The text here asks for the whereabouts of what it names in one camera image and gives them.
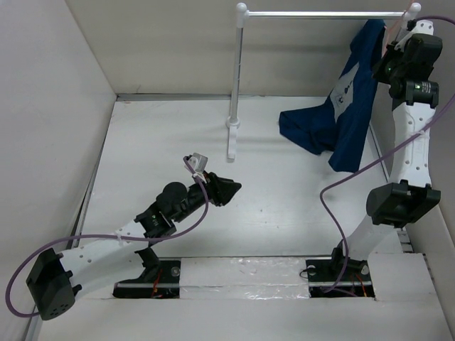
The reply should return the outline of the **blue t shirt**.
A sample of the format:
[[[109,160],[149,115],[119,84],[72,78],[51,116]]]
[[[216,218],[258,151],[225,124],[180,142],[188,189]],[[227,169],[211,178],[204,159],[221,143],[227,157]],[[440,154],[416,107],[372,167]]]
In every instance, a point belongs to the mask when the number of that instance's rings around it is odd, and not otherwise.
[[[325,102],[283,111],[279,133],[306,151],[330,151],[335,172],[359,170],[378,82],[373,66],[382,57],[385,22],[370,19],[350,43],[350,56]]]

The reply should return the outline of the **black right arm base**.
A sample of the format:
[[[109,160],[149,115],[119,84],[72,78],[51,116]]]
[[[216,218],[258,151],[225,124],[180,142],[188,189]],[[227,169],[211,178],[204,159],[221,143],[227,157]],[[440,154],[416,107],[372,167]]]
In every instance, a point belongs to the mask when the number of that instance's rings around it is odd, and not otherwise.
[[[306,259],[299,276],[308,281],[310,298],[375,297],[367,261],[345,262],[343,247],[340,242],[330,256]]]

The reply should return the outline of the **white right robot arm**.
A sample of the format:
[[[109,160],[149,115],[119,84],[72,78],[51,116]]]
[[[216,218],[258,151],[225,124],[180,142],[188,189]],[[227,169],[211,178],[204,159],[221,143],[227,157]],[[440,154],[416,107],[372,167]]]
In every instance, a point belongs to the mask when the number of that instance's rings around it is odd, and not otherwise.
[[[390,87],[397,151],[388,183],[370,191],[365,218],[343,243],[343,254],[328,262],[334,278],[352,274],[353,262],[366,261],[392,229],[416,222],[441,199],[429,175],[427,125],[439,103],[439,86],[429,76],[442,48],[439,37],[411,33],[390,44],[373,68],[373,77]]]

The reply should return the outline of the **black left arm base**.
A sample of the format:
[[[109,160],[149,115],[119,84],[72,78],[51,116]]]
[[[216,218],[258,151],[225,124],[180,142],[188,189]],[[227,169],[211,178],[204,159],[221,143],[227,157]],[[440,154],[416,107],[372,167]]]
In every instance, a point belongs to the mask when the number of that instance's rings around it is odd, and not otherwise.
[[[146,267],[139,277],[115,283],[112,295],[119,299],[180,298],[181,259],[160,259]]]

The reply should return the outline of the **pink wire hanger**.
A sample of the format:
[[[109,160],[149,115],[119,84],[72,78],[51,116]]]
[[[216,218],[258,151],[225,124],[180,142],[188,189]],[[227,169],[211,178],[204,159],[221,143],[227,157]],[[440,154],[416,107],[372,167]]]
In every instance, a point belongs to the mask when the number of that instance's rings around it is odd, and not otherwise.
[[[405,14],[412,7],[413,3],[414,3],[414,0],[409,0],[408,4],[406,5],[405,10],[403,11],[403,14],[398,19],[396,19],[395,22],[391,26],[385,27],[386,43],[388,43],[390,41],[392,34],[396,31],[396,29],[399,27],[399,25],[403,22]]]

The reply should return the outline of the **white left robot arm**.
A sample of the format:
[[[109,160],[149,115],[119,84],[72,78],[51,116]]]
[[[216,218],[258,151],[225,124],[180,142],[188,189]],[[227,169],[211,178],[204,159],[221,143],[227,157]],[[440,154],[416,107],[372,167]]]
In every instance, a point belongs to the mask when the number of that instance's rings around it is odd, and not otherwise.
[[[201,184],[186,187],[172,182],[143,213],[110,234],[79,248],[39,253],[26,284],[42,320],[67,312],[77,299],[123,280],[155,281],[161,272],[152,247],[159,238],[176,232],[200,207],[225,206],[241,189],[232,179],[204,173]]]

